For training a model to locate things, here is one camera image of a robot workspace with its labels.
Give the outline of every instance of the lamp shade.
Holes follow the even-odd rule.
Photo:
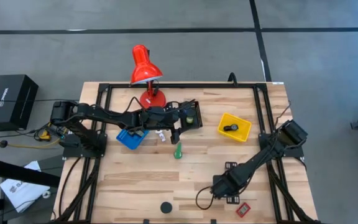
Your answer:
[[[149,59],[149,53],[144,45],[136,45],[132,49],[135,69],[132,72],[131,84],[148,82],[162,77],[161,70]]]

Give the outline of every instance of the blue container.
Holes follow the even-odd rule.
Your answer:
[[[127,130],[122,130],[117,135],[116,139],[129,149],[134,150],[139,146],[148,133],[149,130],[145,130],[143,136],[139,136],[138,134],[130,135]]]

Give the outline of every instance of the green object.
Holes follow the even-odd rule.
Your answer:
[[[178,147],[175,150],[175,152],[173,153],[173,156],[175,159],[180,159],[182,154],[181,154],[181,142],[178,143]]]

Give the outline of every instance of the yellow bowl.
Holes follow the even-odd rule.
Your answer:
[[[232,124],[238,125],[239,129],[237,131],[223,131],[225,126],[230,126]],[[247,141],[251,130],[251,124],[252,123],[249,121],[224,113],[218,126],[218,132],[236,141],[245,142]]]

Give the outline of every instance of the red desk lamp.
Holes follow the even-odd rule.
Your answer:
[[[132,72],[131,84],[147,83],[147,91],[140,97],[140,103],[145,108],[165,106],[165,95],[158,88],[153,91],[153,80],[162,77],[162,72],[150,61],[149,51],[144,45],[136,45],[132,49],[132,54],[135,60],[135,69]]]

